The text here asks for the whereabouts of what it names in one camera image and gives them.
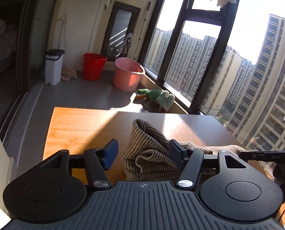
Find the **wooden folding table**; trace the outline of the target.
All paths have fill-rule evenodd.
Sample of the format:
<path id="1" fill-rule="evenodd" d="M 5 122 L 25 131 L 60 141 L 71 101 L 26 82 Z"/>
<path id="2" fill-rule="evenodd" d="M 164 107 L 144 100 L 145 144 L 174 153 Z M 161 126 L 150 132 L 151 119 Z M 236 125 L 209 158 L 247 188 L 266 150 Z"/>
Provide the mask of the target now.
<path id="1" fill-rule="evenodd" d="M 112 184 L 126 179 L 122 156 L 130 139 L 132 123 L 143 119 L 167 139 L 199 146 L 226 146 L 240 143 L 212 116 L 161 113 L 131 113 L 113 110 L 54 108 L 44 148 L 44 158 L 59 150 L 82 154 L 118 140 L 118 156 L 106 175 Z"/>

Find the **striped beige knit garment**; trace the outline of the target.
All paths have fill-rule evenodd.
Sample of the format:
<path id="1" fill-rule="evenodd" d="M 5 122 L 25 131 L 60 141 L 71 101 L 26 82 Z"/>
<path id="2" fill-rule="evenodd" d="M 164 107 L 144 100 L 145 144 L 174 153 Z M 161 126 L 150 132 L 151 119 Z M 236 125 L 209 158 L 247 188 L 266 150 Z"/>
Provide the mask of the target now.
<path id="1" fill-rule="evenodd" d="M 128 181 L 171 181 L 179 179 L 181 171 L 172 161 L 169 140 L 149 122 L 135 119 L 131 137 L 123 154 Z"/>

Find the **red plastic bucket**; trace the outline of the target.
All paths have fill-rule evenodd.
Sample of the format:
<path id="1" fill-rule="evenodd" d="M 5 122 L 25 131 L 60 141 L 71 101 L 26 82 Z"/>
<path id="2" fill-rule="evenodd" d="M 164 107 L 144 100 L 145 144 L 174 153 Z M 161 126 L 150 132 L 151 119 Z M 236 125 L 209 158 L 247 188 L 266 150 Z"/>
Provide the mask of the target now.
<path id="1" fill-rule="evenodd" d="M 85 53 L 83 55 L 82 76 L 87 81 L 98 81 L 101 79 L 107 57 L 96 53 Z"/>

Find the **bed with pink quilt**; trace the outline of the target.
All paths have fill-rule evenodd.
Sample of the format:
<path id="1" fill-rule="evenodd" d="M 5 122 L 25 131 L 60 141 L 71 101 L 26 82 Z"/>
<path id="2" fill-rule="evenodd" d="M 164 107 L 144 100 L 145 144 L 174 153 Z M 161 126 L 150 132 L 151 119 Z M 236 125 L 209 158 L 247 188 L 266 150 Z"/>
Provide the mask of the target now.
<path id="1" fill-rule="evenodd" d="M 7 24 L 0 19 L 0 74 L 11 65 L 16 45 L 16 25 Z"/>

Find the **pink plastic bucket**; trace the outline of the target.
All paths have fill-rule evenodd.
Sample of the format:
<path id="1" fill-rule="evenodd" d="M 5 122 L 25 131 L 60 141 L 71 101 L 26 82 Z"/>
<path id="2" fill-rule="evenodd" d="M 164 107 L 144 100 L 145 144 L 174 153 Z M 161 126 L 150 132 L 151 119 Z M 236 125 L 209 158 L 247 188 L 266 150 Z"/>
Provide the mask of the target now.
<path id="1" fill-rule="evenodd" d="M 143 66 L 126 57 L 116 59 L 114 66 L 114 87 L 124 92 L 135 92 L 145 74 Z"/>

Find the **grey cloth hanging on window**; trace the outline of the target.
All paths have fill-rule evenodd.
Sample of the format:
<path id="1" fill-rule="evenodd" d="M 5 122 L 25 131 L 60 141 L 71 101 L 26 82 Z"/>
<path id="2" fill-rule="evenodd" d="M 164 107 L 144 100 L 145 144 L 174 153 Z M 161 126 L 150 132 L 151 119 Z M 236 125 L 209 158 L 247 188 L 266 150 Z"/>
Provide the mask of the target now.
<path id="1" fill-rule="evenodd" d="M 119 50 L 120 57 L 127 57 L 132 42 L 132 33 L 128 33 Z"/>

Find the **white trash bin black lid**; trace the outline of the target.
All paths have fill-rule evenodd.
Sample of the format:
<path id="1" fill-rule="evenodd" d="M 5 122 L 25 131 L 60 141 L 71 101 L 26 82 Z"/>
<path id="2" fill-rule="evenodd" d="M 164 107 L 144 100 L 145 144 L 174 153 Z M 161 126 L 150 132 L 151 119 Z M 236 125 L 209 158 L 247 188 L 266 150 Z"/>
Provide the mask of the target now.
<path id="1" fill-rule="evenodd" d="M 45 52 L 45 83 L 55 86 L 60 82 L 62 62 L 65 51 L 62 49 L 50 49 Z"/>

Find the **long mop pole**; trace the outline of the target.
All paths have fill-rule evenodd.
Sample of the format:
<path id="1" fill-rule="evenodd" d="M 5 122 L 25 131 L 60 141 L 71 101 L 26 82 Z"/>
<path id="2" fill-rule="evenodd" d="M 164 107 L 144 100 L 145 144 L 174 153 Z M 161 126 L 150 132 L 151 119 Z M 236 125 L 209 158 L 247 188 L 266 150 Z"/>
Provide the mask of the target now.
<path id="1" fill-rule="evenodd" d="M 135 49 L 134 60 L 136 60 L 136 56 L 137 56 L 137 52 L 138 52 L 138 47 L 139 47 L 139 44 L 140 44 L 140 41 L 141 41 L 143 29 L 144 29 L 144 27 L 145 27 L 145 22 L 146 22 L 146 20 L 147 20 L 147 16 L 148 16 L 148 13 L 149 13 L 149 10 L 150 10 L 150 6 L 151 6 L 151 1 L 149 1 L 148 4 L 147 4 L 147 9 L 146 9 L 146 11 L 145 11 L 145 16 L 144 16 L 144 18 L 143 18 L 142 27 L 141 27 L 141 30 L 140 30 L 140 34 L 139 34 L 137 46 L 136 46 L 136 49 Z"/>

